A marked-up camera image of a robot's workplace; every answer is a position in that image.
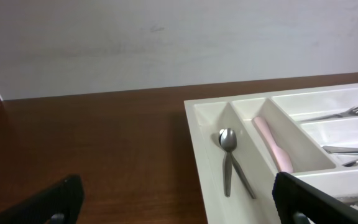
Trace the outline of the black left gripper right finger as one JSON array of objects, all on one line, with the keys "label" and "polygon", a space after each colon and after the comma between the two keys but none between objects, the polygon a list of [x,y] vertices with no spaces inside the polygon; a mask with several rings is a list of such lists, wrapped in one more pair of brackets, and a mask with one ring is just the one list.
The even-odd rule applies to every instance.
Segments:
[{"label": "black left gripper right finger", "polygon": [[276,174],[272,196],[282,224],[358,224],[358,210],[287,172]]}]

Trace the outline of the small metal teaspoon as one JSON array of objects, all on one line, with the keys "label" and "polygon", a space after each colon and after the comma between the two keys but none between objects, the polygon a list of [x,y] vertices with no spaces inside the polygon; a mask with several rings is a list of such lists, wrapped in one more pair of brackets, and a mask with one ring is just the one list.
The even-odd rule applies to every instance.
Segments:
[{"label": "small metal teaspoon", "polygon": [[230,197],[232,177],[232,152],[237,147],[237,139],[234,130],[231,128],[220,130],[219,144],[221,148],[225,151],[225,156],[223,160],[224,194],[226,197]]},{"label": "small metal teaspoon", "polygon": [[232,152],[232,169],[234,169],[237,172],[237,175],[239,176],[240,181],[242,182],[242,184],[245,187],[246,191],[248,192],[250,197],[255,200],[257,198],[256,194],[252,190],[252,187],[251,187],[249,181],[247,180],[247,177],[245,176],[245,173],[243,172],[241,165],[239,164],[239,162],[234,157],[233,152]]}]

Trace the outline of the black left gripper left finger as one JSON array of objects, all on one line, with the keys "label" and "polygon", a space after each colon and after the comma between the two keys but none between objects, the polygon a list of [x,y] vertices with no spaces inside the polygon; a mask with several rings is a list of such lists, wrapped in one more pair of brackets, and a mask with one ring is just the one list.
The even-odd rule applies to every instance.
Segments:
[{"label": "black left gripper left finger", "polygon": [[76,223],[84,199],[81,177],[71,174],[0,212],[0,223]]}]

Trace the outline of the metal fork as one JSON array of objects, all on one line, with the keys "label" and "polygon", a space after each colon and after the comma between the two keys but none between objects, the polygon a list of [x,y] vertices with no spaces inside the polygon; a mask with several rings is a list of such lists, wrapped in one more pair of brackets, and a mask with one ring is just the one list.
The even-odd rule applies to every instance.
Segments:
[{"label": "metal fork", "polygon": [[330,115],[320,116],[317,118],[304,119],[301,120],[301,122],[319,121],[319,120],[331,119],[331,118],[346,118],[351,116],[358,116],[358,106],[352,107],[342,113],[330,114]]}]

